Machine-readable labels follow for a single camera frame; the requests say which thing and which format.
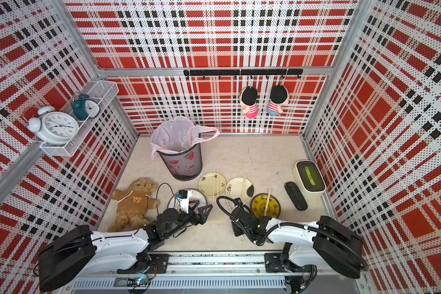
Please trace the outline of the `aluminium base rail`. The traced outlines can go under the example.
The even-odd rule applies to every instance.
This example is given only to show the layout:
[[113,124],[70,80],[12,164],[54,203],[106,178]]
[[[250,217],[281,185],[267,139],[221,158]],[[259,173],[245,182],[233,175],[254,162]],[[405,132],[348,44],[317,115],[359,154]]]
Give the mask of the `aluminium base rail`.
[[[297,273],[281,269],[279,251],[159,252],[159,269],[135,274],[106,271],[82,274],[61,294],[302,293],[367,294],[362,280],[346,278],[328,266]],[[128,288],[128,278],[150,279],[147,288]]]

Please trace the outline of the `cream plate with black pattern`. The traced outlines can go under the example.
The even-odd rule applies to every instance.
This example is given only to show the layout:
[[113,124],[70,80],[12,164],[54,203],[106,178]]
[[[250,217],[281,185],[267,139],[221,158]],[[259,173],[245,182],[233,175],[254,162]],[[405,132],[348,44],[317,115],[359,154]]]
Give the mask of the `cream plate with black pattern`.
[[[232,178],[226,185],[225,193],[230,198],[241,198],[242,177]],[[242,200],[247,201],[254,196],[254,185],[249,179],[246,179],[246,195]]]

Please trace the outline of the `bare wooden chopsticks pair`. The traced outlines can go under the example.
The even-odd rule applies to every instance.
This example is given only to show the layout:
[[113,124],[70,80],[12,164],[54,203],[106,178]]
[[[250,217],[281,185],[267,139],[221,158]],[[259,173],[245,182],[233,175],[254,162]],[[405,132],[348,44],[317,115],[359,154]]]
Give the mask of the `bare wooden chopsticks pair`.
[[269,188],[268,189],[268,195],[267,195],[267,201],[266,201],[265,209],[264,209],[264,212],[263,212],[263,216],[267,216],[267,214],[268,214],[268,207],[269,207],[271,192],[272,192],[272,188]]

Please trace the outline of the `doll with pink dress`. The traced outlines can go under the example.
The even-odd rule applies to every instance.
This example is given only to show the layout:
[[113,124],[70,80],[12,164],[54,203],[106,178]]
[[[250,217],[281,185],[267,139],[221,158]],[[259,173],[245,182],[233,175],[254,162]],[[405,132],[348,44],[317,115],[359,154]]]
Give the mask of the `doll with pink dress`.
[[245,87],[240,94],[242,114],[249,119],[253,119],[258,115],[257,98],[257,89],[251,86]]

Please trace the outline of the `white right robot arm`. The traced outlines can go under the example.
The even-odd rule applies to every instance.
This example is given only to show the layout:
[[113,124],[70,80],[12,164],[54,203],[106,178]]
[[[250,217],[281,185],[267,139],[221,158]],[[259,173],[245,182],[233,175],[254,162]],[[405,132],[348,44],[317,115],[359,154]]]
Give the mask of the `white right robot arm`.
[[284,244],[282,262],[288,271],[328,265],[347,278],[358,279],[369,270],[362,237],[329,216],[316,222],[288,222],[269,216],[256,218],[240,198],[220,196],[216,203],[230,218],[237,236],[245,235],[256,246]]

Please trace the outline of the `black hook rail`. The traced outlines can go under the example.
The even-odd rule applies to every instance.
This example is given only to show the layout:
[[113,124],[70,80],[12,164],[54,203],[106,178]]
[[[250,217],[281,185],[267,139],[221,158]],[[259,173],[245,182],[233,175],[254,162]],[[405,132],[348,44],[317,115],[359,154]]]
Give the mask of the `black hook rail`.
[[274,76],[278,75],[280,77],[292,75],[301,76],[304,73],[303,69],[208,69],[208,70],[184,70],[183,74],[185,77],[227,77],[227,76]]

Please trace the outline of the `cream plate with flowers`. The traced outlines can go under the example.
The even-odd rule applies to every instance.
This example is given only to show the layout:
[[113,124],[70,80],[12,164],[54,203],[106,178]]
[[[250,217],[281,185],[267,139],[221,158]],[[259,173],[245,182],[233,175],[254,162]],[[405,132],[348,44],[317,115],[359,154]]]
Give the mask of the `cream plate with flowers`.
[[[220,196],[225,191],[227,181],[220,173],[218,173],[218,178],[218,196]],[[206,173],[201,177],[201,179],[199,179],[198,190],[203,193],[205,197],[213,197],[213,172]]]

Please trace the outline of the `black mesh trash bin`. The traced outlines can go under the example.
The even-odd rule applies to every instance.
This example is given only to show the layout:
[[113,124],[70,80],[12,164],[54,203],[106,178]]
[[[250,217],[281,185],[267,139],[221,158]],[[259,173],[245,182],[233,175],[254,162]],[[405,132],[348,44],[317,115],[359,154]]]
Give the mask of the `black mesh trash bin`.
[[193,180],[202,171],[202,149],[199,143],[181,153],[167,154],[158,151],[158,154],[171,175],[178,181]]

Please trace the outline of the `pink plastic bin liner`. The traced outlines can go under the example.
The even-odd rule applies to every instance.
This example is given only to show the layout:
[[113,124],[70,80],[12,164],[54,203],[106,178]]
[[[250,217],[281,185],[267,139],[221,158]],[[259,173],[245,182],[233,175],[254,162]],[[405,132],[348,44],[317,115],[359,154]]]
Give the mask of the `pink plastic bin liner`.
[[182,153],[196,144],[211,141],[220,133],[216,127],[195,125],[185,116],[177,116],[173,120],[163,122],[153,132],[150,138],[149,159],[154,161],[158,151],[169,155]]

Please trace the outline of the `brown teddy bear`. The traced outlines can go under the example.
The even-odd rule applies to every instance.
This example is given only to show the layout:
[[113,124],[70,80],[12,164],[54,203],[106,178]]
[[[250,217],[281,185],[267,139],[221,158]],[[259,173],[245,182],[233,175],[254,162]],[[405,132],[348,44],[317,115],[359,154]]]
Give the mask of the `brown teddy bear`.
[[159,206],[159,201],[150,197],[157,188],[147,178],[139,178],[126,190],[117,189],[113,196],[113,200],[118,203],[116,218],[108,232],[123,232],[127,228],[137,230],[148,225],[145,218],[147,211]]

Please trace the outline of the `white orange patterned plate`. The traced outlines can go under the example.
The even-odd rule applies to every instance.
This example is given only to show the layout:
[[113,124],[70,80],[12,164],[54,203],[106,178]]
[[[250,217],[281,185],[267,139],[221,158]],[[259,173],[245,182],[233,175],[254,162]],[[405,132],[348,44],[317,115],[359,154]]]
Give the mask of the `white orange patterned plate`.
[[172,196],[167,204],[167,208],[174,208],[177,211],[188,213],[189,210],[197,210],[206,206],[207,199],[202,192],[196,189],[179,190]]

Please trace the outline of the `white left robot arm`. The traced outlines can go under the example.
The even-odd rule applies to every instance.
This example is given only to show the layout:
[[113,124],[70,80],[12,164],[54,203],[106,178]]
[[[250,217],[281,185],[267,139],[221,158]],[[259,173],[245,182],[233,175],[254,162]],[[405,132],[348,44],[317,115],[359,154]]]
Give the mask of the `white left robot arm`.
[[152,223],[126,232],[96,232],[88,225],[78,226],[38,253],[39,289],[54,291],[82,274],[144,270],[151,264],[149,252],[189,226],[206,223],[212,208],[192,201],[187,212],[167,208]]

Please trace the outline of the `green circuit board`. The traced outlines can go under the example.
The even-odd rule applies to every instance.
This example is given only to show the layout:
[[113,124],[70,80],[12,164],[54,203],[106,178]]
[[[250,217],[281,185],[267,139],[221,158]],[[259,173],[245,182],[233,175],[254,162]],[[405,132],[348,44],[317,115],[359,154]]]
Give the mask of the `green circuit board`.
[[127,287],[132,288],[147,288],[150,279],[139,277],[139,278],[128,278],[127,279]]

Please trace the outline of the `black remote control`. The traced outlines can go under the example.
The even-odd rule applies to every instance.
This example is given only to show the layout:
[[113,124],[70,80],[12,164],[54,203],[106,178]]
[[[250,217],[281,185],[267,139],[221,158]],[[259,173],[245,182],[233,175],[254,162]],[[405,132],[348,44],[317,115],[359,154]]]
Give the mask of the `black remote control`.
[[308,209],[308,204],[296,183],[289,181],[285,183],[284,187],[297,210],[305,211]]

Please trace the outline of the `doll with striped shirt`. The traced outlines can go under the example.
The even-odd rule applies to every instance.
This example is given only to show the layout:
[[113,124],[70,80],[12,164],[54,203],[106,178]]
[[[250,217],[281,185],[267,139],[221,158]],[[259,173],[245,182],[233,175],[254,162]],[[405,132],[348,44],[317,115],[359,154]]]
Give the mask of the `doll with striped shirt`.
[[267,106],[267,113],[270,116],[279,116],[283,114],[282,107],[289,103],[289,92],[284,85],[276,85],[272,87],[270,100]]

